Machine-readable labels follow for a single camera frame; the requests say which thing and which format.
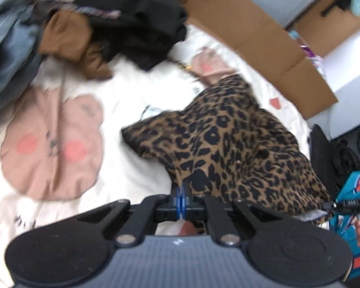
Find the leopard print skirt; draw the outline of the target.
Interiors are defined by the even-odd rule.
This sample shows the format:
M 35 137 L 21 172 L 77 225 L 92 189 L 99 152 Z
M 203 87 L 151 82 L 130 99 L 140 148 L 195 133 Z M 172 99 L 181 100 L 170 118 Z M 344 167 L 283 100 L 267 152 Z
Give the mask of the leopard print skirt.
M 181 111 L 124 127 L 121 136 L 195 195 L 247 200 L 312 224 L 332 217 L 323 209 L 330 195 L 296 137 L 259 106 L 240 75 L 206 88 Z

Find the teal printed garment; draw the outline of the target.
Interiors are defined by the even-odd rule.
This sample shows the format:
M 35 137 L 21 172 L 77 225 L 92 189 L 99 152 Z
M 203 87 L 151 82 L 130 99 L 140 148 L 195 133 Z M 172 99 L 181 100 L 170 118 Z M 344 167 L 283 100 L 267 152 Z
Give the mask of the teal printed garment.
M 360 276 L 360 246 L 356 224 L 360 224 L 360 171 L 353 172 L 330 206 L 334 217 L 330 219 L 330 230 L 340 235 L 353 253 L 349 278 Z

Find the black bag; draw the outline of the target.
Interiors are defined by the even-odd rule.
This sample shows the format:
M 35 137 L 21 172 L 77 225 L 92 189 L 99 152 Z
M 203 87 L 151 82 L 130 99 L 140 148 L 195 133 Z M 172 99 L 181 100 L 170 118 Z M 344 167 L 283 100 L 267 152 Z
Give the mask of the black bag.
M 315 124 L 308 138 L 312 167 L 335 198 L 352 172 L 360 171 L 360 126 L 329 140 Z

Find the cream cartoon bear bedsheet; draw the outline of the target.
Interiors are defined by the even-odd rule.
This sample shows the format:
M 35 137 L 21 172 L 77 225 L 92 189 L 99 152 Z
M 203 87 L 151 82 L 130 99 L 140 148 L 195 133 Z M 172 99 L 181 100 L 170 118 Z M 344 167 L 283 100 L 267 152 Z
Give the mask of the cream cartoon bear bedsheet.
M 4 252 L 19 234 L 115 200 L 135 204 L 170 192 L 165 168 L 139 158 L 120 131 L 162 111 L 179 111 L 202 92 L 204 85 L 181 64 L 205 48 L 241 73 L 262 108 L 308 154 L 310 129 L 296 107 L 234 51 L 193 25 L 169 60 L 149 72 L 118 55 L 109 64 L 111 79 L 86 81 L 68 63 L 48 57 L 23 96 L 0 113 L 0 287 L 13 284 Z

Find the black garment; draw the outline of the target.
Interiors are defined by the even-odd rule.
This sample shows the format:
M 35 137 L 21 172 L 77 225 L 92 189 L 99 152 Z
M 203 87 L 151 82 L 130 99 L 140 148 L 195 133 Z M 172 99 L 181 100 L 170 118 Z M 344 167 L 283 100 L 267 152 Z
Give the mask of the black garment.
M 177 0 L 75 0 L 89 15 L 92 39 L 105 42 L 107 60 L 124 54 L 149 71 L 183 42 L 187 13 Z

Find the brown cardboard sheet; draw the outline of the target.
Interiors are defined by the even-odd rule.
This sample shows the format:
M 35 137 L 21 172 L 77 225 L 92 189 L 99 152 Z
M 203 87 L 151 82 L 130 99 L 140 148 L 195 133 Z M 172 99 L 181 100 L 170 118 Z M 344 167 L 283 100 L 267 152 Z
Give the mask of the brown cardboard sheet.
M 235 51 L 305 119 L 337 103 L 337 97 L 300 46 L 251 0 L 179 1 L 190 24 Z

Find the brown garment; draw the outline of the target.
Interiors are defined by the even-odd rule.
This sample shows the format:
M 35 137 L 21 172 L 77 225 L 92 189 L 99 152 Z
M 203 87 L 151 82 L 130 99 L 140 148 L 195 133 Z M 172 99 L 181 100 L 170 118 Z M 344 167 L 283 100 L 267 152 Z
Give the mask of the brown garment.
M 45 24 L 38 51 L 68 61 L 88 79 L 113 76 L 102 56 L 102 46 L 92 42 L 89 18 L 71 11 L 57 11 Z

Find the blue-grey denim garment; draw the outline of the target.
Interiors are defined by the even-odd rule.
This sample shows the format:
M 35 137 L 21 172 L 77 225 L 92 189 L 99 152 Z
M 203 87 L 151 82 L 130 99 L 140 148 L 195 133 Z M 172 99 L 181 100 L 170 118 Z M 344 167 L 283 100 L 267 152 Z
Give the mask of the blue-grey denim garment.
M 41 26 L 27 0 L 0 0 L 0 111 L 19 98 L 41 64 Z

